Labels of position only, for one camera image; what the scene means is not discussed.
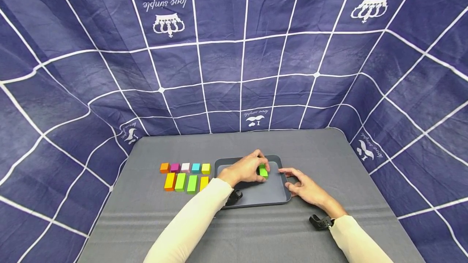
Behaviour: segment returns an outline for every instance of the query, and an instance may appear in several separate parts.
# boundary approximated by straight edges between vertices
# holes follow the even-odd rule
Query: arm
[[[164,229],[149,250],[144,263],[185,262],[202,238],[216,212],[226,204],[233,188],[213,179],[194,196]]]
[[[164,229],[150,248],[144,263],[183,263],[192,253],[206,229],[229,198],[235,184],[264,182],[256,174],[260,164],[270,171],[268,160],[260,150],[225,168],[203,191],[194,196]]]
[[[351,263],[392,263],[392,260],[358,225],[345,209],[311,178],[295,168],[280,168],[286,176],[295,176],[298,183],[286,183],[292,196],[300,196],[306,202],[322,208],[329,217],[335,219],[330,228],[331,235],[338,247]]]

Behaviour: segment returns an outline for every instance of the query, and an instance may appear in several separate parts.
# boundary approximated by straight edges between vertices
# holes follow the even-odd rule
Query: blue fabric
[[[144,136],[341,130],[468,261],[468,0],[0,0],[0,261],[75,262]]]

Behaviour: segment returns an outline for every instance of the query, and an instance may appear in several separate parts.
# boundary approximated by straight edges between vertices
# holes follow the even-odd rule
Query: arm sleeve
[[[212,179],[195,195],[164,229],[145,257],[144,263],[183,263],[192,253],[216,212],[233,189],[220,179]]]
[[[349,215],[336,219],[330,232],[350,263],[393,262]]]

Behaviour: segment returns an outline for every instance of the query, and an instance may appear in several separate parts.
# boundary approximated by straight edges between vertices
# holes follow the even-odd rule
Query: wooden block
[[[265,168],[265,164],[261,164],[259,167],[258,167],[258,170],[259,170],[259,174],[264,177],[265,179],[268,179],[268,172]]]
[[[169,174],[170,173],[170,167],[169,167],[169,163],[168,162],[163,162],[161,164],[161,167],[159,168],[159,171],[161,172],[161,174]]]
[[[203,164],[202,165],[202,174],[209,175],[211,172],[211,165],[210,164]]]
[[[164,183],[164,189],[166,191],[174,191],[176,187],[176,173],[169,173],[166,177],[166,183]]]
[[[184,162],[180,168],[182,173],[190,173],[190,162]]]
[[[201,173],[200,164],[192,164],[192,174],[199,174]]]
[[[201,177],[200,178],[200,191],[204,189],[210,182],[210,177]]]
[[[195,194],[197,192],[197,175],[190,175],[188,177],[188,185],[187,185],[187,193],[188,194]]]
[[[179,173],[180,172],[180,164],[172,164],[170,172],[171,173]]]
[[[184,192],[185,191],[185,180],[186,180],[187,174],[185,173],[180,173],[177,175],[177,181],[175,183],[175,191],[176,192]]]

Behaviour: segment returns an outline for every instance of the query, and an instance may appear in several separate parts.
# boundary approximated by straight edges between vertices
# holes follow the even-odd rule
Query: green block
[[[262,177],[265,177],[265,179],[268,179],[268,172],[265,168],[265,164],[261,164],[258,168],[258,171]]]
[[[195,194],[197,192],[197,175],[191,175],[188,177],[187,193]]]
[[[177,174],[177,180],[175,182],[175,191],[176,192],[184,192],[186,178],[187,178],[187,174],[185,174],[185,173]]]

